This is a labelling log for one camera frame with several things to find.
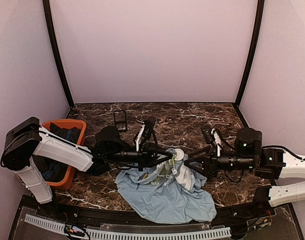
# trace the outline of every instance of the cable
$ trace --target cable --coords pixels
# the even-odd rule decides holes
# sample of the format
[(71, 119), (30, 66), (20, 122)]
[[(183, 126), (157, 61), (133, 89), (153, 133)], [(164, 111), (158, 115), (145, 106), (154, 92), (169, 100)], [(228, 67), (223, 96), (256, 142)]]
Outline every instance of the cable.
[(66, 237), (67, 239), (69, 239), (69, 240), (79, 240), (80, 237), (84, 238), (85, 235), (87, 235), (88, 240), (91, 240), (91, 236), (89, 235), (89, 233), (88, 233), (84, 228), (79, 227), (79, 226), (76, 226), (76, 225), (71, 225), (70, 229), (71, 229), (72, 231), (73, 231), (73, 227), (76, 227), (76, 228), (78, 228), (79, 230), (81, 230), (82, 233), (84, 234), (84, 236), (78, 236), (78, 237), (72, 236), (71, 232), (70, 232), (69, 229), (68, 229), (67, 224), (65, 223), (65, 224), (64, 224), (64, 231), (63, 231), (63, 232), (64, 232), (65, 234), (68, 235), (68, 236), (65, 235), (65, 237)]
[(214, 142), (210, 143), (213, 149), (216, 149), (216, 145), (214, 144)]
[(247, 227), (245, 227), (244, 229), (242, 229), (242, 230), (240, 230), (240, 231), (238, 231), (238, 232), (233, 233), (232, 235), (243, 235), (243, 234), (249, 233), (249, 231), (247, 231), (247, 232), (243, 232), (243, 231), (248, 230), (250, 227), (254, 226), (254, 225), (256, 224), (256, 222), (257, 222), (260, 218), (261, 218), (261, 216), (258, 217), (252, 224), (248, 225)]
[(266, 212), (269, 214), (270, 216), (270, 223), (273, 223), (273, 217), (272, 217), (272, 213), (270, 210), (266, 210)]
[(231, 148), (232, 150), (235, 150), (235, 148), (234, 148), (232, 145), (230, 145), (230, 144), (226, 141), (226, 139), (223, 138), (222, 132), (221, 132), (219, 129), (214, 128), (214, 132), (217, 132), (217, 134), (218, 134), (220, 140), (221, 140), (227, 147)]
[(235, 183), (235, 184), (239, 183), (239, 182), (243, 179), (244, 173), (245, 173), (245, 171), (242, 170), (240, 176), (238, 177), (238, 179), (237, 179), (237, 180), (234, 180), (231, 176), (229, 176), (229, 175), (227, 174), (227, 171), (226, 171), (226, 170), (224, 171), (224, 174), (226, 175), (226, 177), (227, 177), (230, 181), (232, 181), (233, 183)]
[(233, 235), (245, 235), (245, 234), (249, 234), (250, 232), (252, 232), (252, 231), (255, 231), (257, 228), (252, 228), (252, 229), (250, 229), (250, 230), (248, 230), (248, 231), (245, 231), (245, 232), (241, 232), (241, 233), (234, 233)]
[(302, 158), (301, 156), (298, 156), (297, 154), (295, 154), (294, 152), (290, 151), (287, 147), (285, 146), (280, 146), (280, 145), (268, 145), (268, 146), (263, 146), (262, 149), (273, 149), (273, 148), (277, 148), (277, 149), (283, 149), (286, 152), (288, 152), (290, 155), (292, 155), (293, 157), (295, 157), (296, 159), (299, 160), (303, 160), (305, 161), (305, 158)]
[(153, 137), (153, 141), (154, 141), (155, 148), (156, 148), (154, 156), (157, 157), (158, 156), (158, 141), (157, 141), (155, 130), (152, 130), (152, 137)]
[[(66, 212), (62, 212), (62, 214), (64, 214), (66, 216), (66, 221), (61, 221), (61, 220), (58, 220), (54, 217), (49, 216), (40, 206), (38, 206), (38, 209), (40, 211), (42, 211), (42, 213), (45, 214), (47, 218), (50, 218), (50, 219), (54, 220), (55, 222), (58, 222), (58, 221), (59, 222), (64, 222), (64, 228), (67, 227), (68, 215), (67, 215)], [(69, 225), (71, 225), (71, 228), (76, 227), (76, 228), (80, 229), (81, 231), (83, 231), (83, 233), (88, 236), (88, 240), (91, 240), (91, 236), (89, 235), (88, 232), (86, 232), (86, 230), (83, 227), (79, 227), (79, 226), (76, 226), (76, 225), (73, 225), (73, 224), (69, 224)], [(69, 240), (75, 240), (75, 239), (79, 240), (80, 239), (80, 238), (77, 238), (77, 237), (73, 238), (73, 236), (71, 236), (71, 234), (69, 232), (66, 232), (66, 233), (68, 234), (68, 237), (66, 235), (65, 235), (65, 237), (68, 238)]]
[(14, 142), (16, 142), (18, 139), (22, 138), (23, 136), (27, 135), (28, 133), (39, 133), (39, 130), (31, 130), (31, 131), (25, 131), (21, 134), (19, 134), (18, 136), (16, 136), (9, 144), (8, 146), (4, 149), (1, 158), (0, 158), (0, 166), (2, 166), (3, 168), (6, 168), (5, 165), (3, 165), (3, 158), (7, 152), (7, 150), (14, 144)]

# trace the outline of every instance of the brown marble table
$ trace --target brown marble table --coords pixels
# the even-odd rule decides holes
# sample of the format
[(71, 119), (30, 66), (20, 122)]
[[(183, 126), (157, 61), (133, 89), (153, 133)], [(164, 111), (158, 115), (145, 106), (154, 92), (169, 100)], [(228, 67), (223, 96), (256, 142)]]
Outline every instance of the brown marble table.
[[(128, 131), (120, 133), (123, 140), (133, 141), (143, 120), (148, 116), (157, 118), (155, 131), (160, 146), (180, 148), (189, 154), (205, 147), (206, 143), (200, 128), (209, 123), (218, 128), (231, 144), (236, 132), (243, 124), (231, 103), (94, 103), (77, 104), (67, 118), (84, 120), (87, 123), (87, 147), (95, 144), (95, 134), (102, 128), (114, 124), (113, 111), (126, 110)], [(100, 176), (83, 172), (75, 174), (69, 190), (56, 190), (59, 202), (80, 207), (132, 211), (132, 208), (117, 192), (114, 183), (120, 170), (113, 168)], [(206, 183), (208, 191), (217, 207), (249, 203), (253, 200), (256, 188), (269, 185), (268, 180), (245, 172), (239, 183), (227, 179), (223, 172)]]

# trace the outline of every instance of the lavender wall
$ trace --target lavender wall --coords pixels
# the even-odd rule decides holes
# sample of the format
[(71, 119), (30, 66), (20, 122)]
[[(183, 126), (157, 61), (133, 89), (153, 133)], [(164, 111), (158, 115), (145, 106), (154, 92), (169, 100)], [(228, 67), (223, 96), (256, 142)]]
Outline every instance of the lavender wall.
[[(265, 1), (261, 26), (241, 111), (265, 145), (305, 155), (305, 0)], [(305, 201), (293, 205), (305, 238)]]
[(255, 0), (53, 0), (76, 103), (233, 102)]
[[(6, 133), (31, 116), (41, 122), (69, 110), (49, 42), (41, 0), (0, 0), (0, 157)], [(0, 240), (9, 231), (24, 187), (0, 167)]]

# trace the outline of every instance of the orange basket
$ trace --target orange basket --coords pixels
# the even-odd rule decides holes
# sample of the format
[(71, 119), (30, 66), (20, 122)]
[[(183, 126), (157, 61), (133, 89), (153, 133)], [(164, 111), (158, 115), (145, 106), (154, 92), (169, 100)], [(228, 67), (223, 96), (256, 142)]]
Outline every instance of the orange basket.
[[(83, 146), (85, 144), (85, 131), (87, 124), (82, 121), (82, 120), (73, 120), (73, 119), (58, 119), (54, 121), (47, 121), (45, 122), (42, 126), (47, 129), (48, 131), (50, 130), (51, 123), (56, 124), (60, 128), (65, 128), (65, 129), (73, 129), (77, 128), (80, 129), (80, 136), (78, 138), (77, 144)], [(72, 166), (68, 166), (66, 174), (64, 178), (59, 181), (59, 182), (51, 182), (47, 181), (47, 183), (54, 189), (64, 189), (68, 190), (72, 186), (73, 178), (76, 172), (76, 168)]]

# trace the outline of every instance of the white cable tray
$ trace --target white cable tray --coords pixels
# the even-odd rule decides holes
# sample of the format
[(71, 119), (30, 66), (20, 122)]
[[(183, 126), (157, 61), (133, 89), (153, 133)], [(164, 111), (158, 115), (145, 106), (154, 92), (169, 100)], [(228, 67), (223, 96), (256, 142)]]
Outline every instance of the white cable tray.
[[(40, 227), (42, 229), (65, 235), (65, 224), (53, 220), (43, 219), (38, 216), (26, 214), (26, 223)], [(184, 232), (184, 233), (162, 233), (162, 234), (141, 234), (141, 233), (124, 233), (109, 232), (96, 229), (86, 229), (92, 240), (212, 240), (231, 237), (231, 228), (223, 227), (205, 231)]]

